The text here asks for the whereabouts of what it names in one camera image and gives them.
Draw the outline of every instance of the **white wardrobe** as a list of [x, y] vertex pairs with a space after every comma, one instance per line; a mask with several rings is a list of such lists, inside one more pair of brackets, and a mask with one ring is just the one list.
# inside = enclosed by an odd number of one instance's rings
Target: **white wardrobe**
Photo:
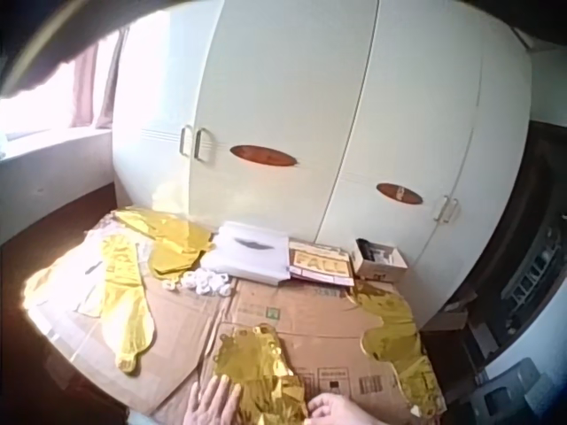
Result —
[[119, 205], [345, 247], [394, 243], [410, 265], [400, 290], [424, 324], [508, 202], [530, 93], [512, 31], [451, 0], [179, 5], [128, 36]]

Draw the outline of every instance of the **cardboard box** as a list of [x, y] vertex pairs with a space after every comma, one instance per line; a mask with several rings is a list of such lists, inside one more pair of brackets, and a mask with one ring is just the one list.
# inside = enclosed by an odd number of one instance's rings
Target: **cardboard box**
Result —
[[[389, 286], [382, 288], [392, 290]], [[361, 350], [361, 335], [381, 327], [382, 320], [333, 287], [292, 282], [277, 289], [241, 281], [206, 356], [204, 382], [213, 374], [220, 336], [261, 323], [276, 328], [288, 364], [306, 384], [307, 398], [335, 392], [387, 423], [419, 423], [399, 390], [392, 365], [370, 359]]]
[[331, 246], [290, 241], [290, 273], [301, 280], [354, 286], [348, 252]]
[[126, 406], [150, 414], [197, 369], [210, 332], [229, 300], [168, 292], [149, 271], [143, 275], [156, 335], [151, 348], [139, 357], [138, 375], [125, 375], [116, 367], [99, 319], [62, 311], [51, 301], [31, 307], [28, 317], [97, 387]]
[[[46, 278], [66, 276], [65, 267], [76, 275], [75, 264], [58, 264], [58, 272]], [[202, 297], [163, 290], [147, 266], [140, 267], [156, 336], [139, 358], [137, 375], [125, 375], [115, 366], [98, 319], [65, 311], [49, 300], [28, 310], [37, 328], [71, 364], [131, 409], [159, 423], [182, 425], [190, 386], [197, 379], [205, 383], [214, 370], [220, 335], [266, 322], [276, 328], [290, 367], [304, 378], [309, 397], [339, 392], [389, 423], [419, 422], [399, 390], [392, 365], [370, 359], [361, 350], [363, 332], [382, 326], [382, 320], [354, 305], [344, 289], [297, 281], [279, 288], [238, 281], [232, 298]], [[394, 290], [388, 284], [376, 285]]]
[[352, 251], [354, 273], [360, 278], [377, 282], [396, 283], [401, 280], [408, 266], [400, 251], [395, 246], [372, 242], [369, 243], [369, 248], [376, 257], [382, 257], [384, 254], [389, 261], [365, 259], [358, 244], [354, 242]]

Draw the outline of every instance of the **gold foil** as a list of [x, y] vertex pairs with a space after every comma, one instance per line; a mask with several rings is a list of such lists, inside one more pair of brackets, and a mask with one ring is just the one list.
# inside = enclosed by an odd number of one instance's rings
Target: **gold foil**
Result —
[[222, 335], [215, 357], [217, 375], [228, 375], [243, 388], [240, 416], [244, 423], [300, 424], [307, 417], [305, 389], [282, 354], [277, 333], [269, 325], [235, 329]]
[[103, 337], [116, 355], [116, 366], [131, 373], [136, 368], [136, 356], [150, 346], [155, 331], [138, 270], [136, 246], [126, 236], [108, 236], [103, 241], [103, 256]]
[[198, 259], [209, 251], [211, 233], [180, 220], [171, 214], [129, 207], [114, 212], [114, 216], [154, 241], [148, 265], [158, 279], [178, 280]]
[[424, 353], [408, 303], [400, 295], [357, 282], [349, 297], [369, 313], [382, 317], [384, 326], [367, 330], [361, 348], [373, 359], [392, 363], [400, 389], [425, 418], [445, 408], [431, 363]]

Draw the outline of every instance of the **small box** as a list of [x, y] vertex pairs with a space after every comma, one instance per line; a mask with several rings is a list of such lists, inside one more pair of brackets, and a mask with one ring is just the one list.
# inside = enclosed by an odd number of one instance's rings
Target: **small box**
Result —
[[395, 246], [357, 239], [353, 248], [353, 270], [363, 279], [396, 283], [406, 273], [408, 265]]
[[290, 273], [311, 282], [354, 286], [348, 251], [332, 246], [290, 241]]

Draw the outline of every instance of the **window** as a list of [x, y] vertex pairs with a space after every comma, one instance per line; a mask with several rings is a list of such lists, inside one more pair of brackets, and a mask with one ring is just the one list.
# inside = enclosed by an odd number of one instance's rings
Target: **window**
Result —
[[0, 150], [6, 139], [12, 142], [45, 130], [109, 127], [126, 33], [124, 28], [101, 39], [59, 65], [41, 85], [0, 99]]

